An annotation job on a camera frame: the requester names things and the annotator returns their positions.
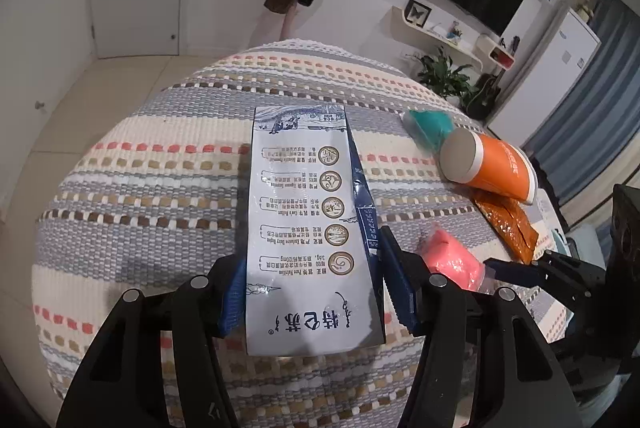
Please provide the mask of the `pink plastic bag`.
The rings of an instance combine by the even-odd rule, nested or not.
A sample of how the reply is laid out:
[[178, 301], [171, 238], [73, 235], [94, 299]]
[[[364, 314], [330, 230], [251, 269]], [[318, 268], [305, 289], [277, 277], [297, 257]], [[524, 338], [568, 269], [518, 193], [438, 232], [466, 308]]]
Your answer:
[[484, 264], [444, 229], [435, 229], [429, 237], [422, 238], [418, 255], [432, 273], [446, 276], [464, 290], [480, 290]]

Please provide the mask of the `white blue tea packet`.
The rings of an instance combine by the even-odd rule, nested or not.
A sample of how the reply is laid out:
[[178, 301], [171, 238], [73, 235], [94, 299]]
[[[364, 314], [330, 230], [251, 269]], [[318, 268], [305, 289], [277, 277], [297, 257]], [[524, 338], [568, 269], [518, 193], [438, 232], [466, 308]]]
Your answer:
[[343, 106], [256, 108], [247, 218], [248, 353], [384, 344], [375, 207]]

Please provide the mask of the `orange foil wrapper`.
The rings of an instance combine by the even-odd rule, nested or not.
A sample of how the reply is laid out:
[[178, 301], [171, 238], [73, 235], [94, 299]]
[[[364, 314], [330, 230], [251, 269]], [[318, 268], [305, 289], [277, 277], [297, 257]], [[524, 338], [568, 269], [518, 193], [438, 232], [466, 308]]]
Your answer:
[[512, 259], [525, 265], [532, 263], [539, 234], [520, 203], [477, 188], [472, 189], [471, 199], [506, 244]]

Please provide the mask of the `striped woven blanket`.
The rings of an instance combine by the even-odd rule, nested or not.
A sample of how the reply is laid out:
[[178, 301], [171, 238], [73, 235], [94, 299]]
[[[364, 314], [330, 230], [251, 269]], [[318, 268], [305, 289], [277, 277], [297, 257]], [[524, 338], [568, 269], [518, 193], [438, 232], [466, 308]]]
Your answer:
[[341, 105], [375, 207], [418, 255], [435, 229], [484, 264], [506, 244], [402, 125], [446, 113], [399, 70], [335, 46], [285, 40], [218, 60], [166, 88], [94, 143], [38, 220], [32, 296], [62, 427], [448, 427], [473, 382], [473, 427], [577, 427], [574, 394], [523, 287], [479, 291], [427, 269], [420, 336], [382, 274], [384, 344], [252, 356], [242, 323], [218, 338], [215, 263], [245, 255], [255, 110]]

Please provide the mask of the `teal plastic bag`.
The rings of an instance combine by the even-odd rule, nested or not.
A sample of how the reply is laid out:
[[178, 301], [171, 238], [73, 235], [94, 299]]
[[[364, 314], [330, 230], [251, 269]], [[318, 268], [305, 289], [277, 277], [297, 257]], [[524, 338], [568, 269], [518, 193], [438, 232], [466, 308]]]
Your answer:
[[401, 117], [402, 125], [420, 146], [438, 153], [454, 124], [446, 113], [433, 110], [407, 110]]

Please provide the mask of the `blue curtains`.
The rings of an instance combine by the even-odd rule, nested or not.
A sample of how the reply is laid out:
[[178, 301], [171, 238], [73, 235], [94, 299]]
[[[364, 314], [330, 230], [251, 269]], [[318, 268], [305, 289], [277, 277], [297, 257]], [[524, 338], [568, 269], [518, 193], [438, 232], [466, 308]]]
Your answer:
[[639, 15], [590, 0], [601, 45], [558, 108], [525, 144], [559, 202], [577, 196], [639, 132]]

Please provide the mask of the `white refrigerator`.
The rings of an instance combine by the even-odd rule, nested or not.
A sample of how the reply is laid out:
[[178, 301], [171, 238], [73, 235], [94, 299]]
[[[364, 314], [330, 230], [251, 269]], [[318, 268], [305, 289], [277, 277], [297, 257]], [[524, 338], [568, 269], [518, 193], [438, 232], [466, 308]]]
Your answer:
[[570, 93], [599, 47], [589, 24], [564, 7], [518, 72], [513, 90], [488, 119], [488, 130], [523, 147]]

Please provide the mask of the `black acoustic guitar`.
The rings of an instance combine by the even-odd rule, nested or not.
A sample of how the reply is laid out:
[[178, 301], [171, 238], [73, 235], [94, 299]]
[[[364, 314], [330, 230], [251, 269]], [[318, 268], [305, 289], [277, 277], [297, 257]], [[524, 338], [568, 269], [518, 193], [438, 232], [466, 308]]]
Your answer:
[[471, 98], [464, 105], [465, 114], [474, 120], [484, 121], [494, 110], [501, 88], [501, 81], [506, 70], [498, 73], [483, 73], [474, 86]]

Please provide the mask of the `green potted plant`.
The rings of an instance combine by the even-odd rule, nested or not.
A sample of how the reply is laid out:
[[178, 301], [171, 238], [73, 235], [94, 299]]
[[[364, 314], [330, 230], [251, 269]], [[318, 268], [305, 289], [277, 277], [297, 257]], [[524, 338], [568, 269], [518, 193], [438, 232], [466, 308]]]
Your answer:
[[436, 95], [444, 99], [457, 97], [465, 107], [477, 94], [478, 88], [470, 83], [471, 78], [465, 73], [471, 66], [456, 67], [442, 47], [435, 54], [413, 54], [410, 59], [416, 65], [416, 81]]

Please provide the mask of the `white red cubby shelf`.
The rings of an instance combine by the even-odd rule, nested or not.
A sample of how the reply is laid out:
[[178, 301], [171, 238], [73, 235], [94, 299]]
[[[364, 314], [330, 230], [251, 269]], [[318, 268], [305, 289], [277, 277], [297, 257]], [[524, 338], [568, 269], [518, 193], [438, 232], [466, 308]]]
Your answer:
[[508, 71], [514, 65], [514, 57], [487, 34], [481, 34], [474, 45], [474, 55], [483, 63], [484, 69], [499, 68]]

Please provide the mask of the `white curved wall shelf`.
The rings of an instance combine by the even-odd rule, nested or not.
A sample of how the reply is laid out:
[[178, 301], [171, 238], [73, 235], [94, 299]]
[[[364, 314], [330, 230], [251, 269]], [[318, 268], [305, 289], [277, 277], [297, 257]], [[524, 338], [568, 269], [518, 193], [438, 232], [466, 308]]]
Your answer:
[[467, 48], [454, 44], [437, 32], [410, 24], [400, 7], [393, 6], [390, 14], [392, 15], [390, 33], [396, 41], [420, 48], [424, 52], [433, 47], [442, 47], [455, 62], [470, 65], [476, 72], [483, 71], [483, 62]]

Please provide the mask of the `butterfly picture frame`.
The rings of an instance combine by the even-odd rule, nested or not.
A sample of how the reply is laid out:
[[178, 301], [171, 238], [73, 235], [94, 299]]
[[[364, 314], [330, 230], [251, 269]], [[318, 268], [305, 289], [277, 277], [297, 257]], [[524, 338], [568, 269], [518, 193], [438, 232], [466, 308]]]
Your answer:
[[427, 19], [430, 17], [431, 12], [431, 7], [428, 7], [416, 0], [409, 0], [404, 8], [404, 18], [408, 24], [412, 24], [418, 28], [423, 28]]

